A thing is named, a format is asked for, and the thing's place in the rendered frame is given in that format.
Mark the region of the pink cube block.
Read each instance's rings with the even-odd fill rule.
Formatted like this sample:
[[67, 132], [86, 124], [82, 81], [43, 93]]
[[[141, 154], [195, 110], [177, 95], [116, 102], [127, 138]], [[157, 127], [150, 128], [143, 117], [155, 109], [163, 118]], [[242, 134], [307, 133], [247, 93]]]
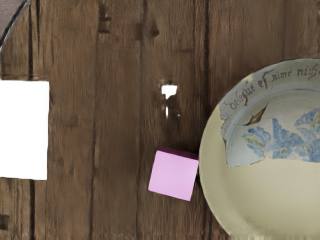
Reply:
[[197, 154], [162, 146], [155, 153], [148, 190], [189, 202], [198, 167]]

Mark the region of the cream plate with blue print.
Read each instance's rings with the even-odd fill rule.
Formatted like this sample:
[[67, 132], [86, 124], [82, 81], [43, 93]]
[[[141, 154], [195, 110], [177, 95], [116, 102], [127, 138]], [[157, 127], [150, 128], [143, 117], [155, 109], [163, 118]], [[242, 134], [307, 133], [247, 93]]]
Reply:
[[320, 240], [320, 58], [269, 65], [231, 88], [204, 129], [199, 175], [233, 240]]

